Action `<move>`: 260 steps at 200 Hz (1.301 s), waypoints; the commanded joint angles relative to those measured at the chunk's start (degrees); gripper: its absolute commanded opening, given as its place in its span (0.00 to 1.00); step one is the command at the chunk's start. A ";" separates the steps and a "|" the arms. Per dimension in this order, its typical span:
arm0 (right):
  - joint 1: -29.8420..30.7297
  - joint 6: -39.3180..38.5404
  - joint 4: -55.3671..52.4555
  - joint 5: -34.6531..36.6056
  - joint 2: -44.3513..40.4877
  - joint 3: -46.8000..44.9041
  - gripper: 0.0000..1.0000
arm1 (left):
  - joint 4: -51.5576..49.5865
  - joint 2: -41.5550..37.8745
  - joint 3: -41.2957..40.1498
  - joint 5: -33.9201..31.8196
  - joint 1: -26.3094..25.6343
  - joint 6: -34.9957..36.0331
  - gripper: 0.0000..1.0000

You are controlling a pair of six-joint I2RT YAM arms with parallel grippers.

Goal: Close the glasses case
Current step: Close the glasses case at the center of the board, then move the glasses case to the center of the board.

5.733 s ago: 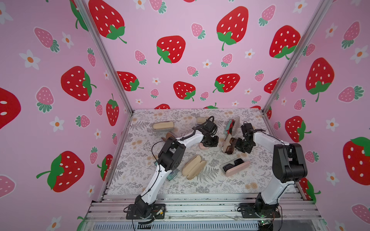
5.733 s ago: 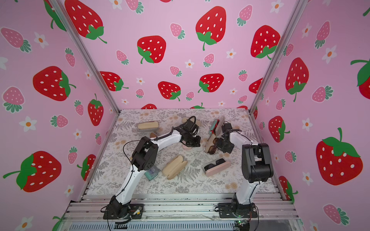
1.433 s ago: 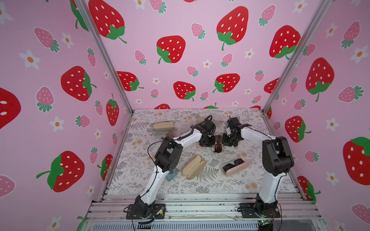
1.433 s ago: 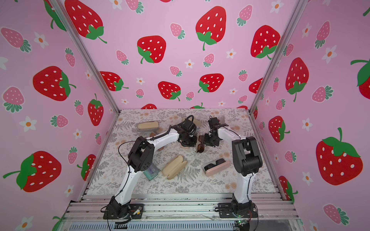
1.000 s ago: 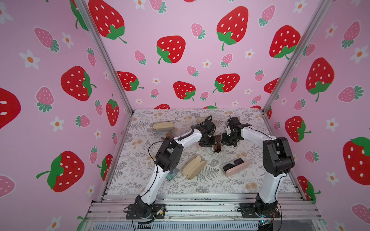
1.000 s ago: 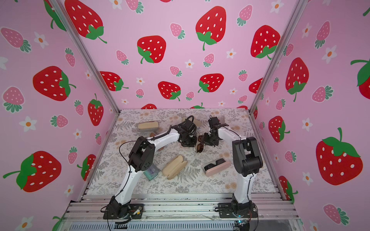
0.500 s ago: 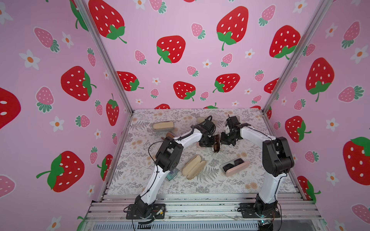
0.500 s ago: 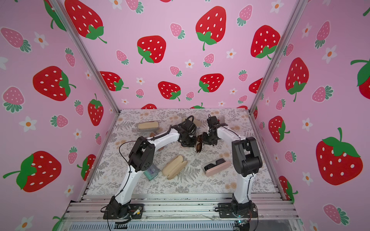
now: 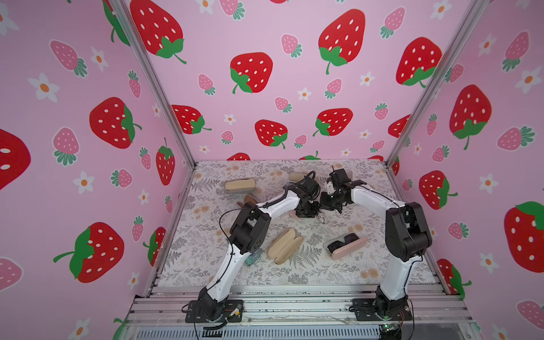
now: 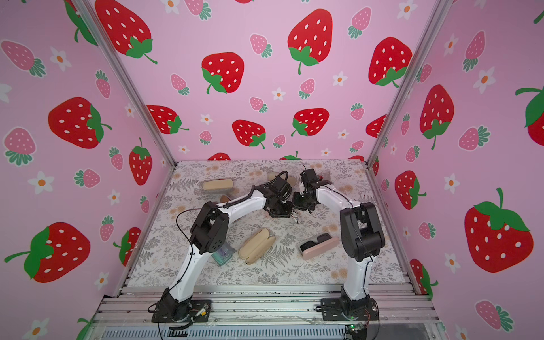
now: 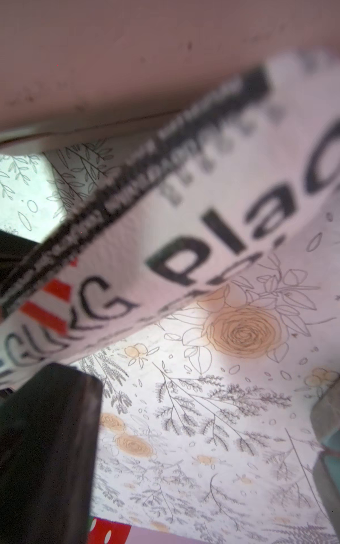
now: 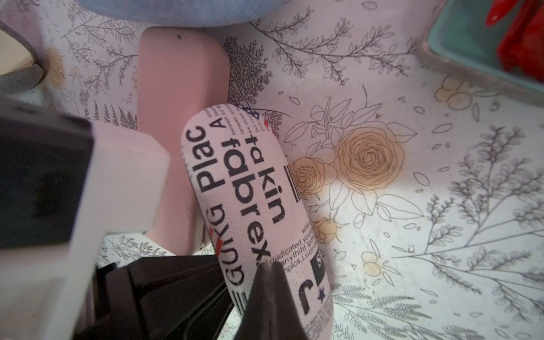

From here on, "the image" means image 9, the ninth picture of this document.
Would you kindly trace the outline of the pink case black sunglasses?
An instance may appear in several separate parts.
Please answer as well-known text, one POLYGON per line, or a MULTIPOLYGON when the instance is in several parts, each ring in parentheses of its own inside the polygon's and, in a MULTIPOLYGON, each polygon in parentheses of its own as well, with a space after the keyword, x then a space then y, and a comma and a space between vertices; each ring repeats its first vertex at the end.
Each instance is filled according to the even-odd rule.
POLYGON ((347 246, 343 246, 342 248, 340 249, 337 249, 336 251, 334 251, 333 253, 331 253, 328 249, 327 249, 327 246, 334 242, 335 240, 340 240, 340 239, 343 239, 344 235, 338 237, 338 238, 335 238, 335 239, 332 239, 328 242, 326 242, 324 244, 324 249, 325 251, 327 252, 327 254, 331 257, 332 260, 339 260, 339 259, 342 259, 344 258, 345 256, 348 256, 354 252, 357 252, 358 250, 362 249, 363 247, 366 246, 366 244, 368 243, 368 238, 367 236, 359 236, 359 240, 347 245, 347 246))

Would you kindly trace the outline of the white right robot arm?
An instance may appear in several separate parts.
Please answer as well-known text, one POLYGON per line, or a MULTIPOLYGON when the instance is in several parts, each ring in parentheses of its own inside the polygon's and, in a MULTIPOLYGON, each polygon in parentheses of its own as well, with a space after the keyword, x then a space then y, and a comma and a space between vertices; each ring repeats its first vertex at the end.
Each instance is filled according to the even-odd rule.
POLYGON ((412 269, 423 261, 432 236, 423 208, 418 203, 396 201, 351 180, 344 169, 334 170, 321 193, 321 208, 341 212, 350 204, 360 205, 385 221, 385 245, 390 252, 386 274, 377 287, 374 308, 381 318, 407 305, 407 286, 412 269))

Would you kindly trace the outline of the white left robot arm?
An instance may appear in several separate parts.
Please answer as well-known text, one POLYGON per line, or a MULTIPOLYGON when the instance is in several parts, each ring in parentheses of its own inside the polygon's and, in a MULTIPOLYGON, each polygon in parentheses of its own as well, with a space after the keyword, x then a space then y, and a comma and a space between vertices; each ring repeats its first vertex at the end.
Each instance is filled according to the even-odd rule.
POLYGON ((283 193, 264 203, 246 203, 230 228, 228 250, 217 274, 201 289, 198 303, 208 317, 221 313, 232 283, 243 263, 265 241, 272 219, 289 211, 302 218, 314 218, 320 212, 317 202, 321 188, 311 171, 303 179, 283 187, 283 193))

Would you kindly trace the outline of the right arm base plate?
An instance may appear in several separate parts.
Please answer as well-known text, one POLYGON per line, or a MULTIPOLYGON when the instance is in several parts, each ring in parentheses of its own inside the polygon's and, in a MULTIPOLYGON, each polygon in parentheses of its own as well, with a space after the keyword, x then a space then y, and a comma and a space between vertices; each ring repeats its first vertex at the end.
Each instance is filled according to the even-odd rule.
POLYGON ((353 299, 348 307, 350 313, 354 313, 356 320, 360 322, 401 322, 412 321, 412 310, 409 307, 408 298, 388 300, 386 297, 374 299, 353 299))

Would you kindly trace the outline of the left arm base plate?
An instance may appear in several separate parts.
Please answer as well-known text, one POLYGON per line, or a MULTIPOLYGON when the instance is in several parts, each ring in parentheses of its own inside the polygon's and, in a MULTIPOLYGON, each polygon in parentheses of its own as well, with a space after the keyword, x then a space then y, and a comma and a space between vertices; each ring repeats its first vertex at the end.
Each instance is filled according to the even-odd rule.
POLYGON ((200 300, 188 304, 186 323, 223 323, 242 321, 243 300, 224 300, 221 303, 208 303, 200 300))

